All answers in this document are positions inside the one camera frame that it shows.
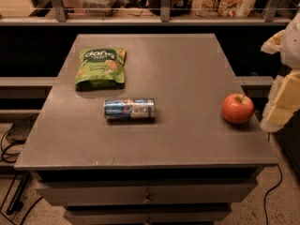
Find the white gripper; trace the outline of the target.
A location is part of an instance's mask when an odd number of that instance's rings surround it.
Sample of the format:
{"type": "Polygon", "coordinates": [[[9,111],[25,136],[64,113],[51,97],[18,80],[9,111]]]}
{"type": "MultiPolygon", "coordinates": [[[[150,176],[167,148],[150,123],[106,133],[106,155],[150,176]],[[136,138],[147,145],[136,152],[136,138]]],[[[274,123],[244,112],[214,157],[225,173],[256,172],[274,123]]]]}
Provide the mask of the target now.
{"type": "MultiPolygon", "coordinates": [[[[285,32],[280,30],[261,46],[264,53],[280,53],[281,63],[300,68],[300,13],[287,25],[285,32]]],[[[277,132],[300,110],[300,71],[292,71],[285,77],[274,79],[263,113],[261,128],[265,132],[277,132]]]]}

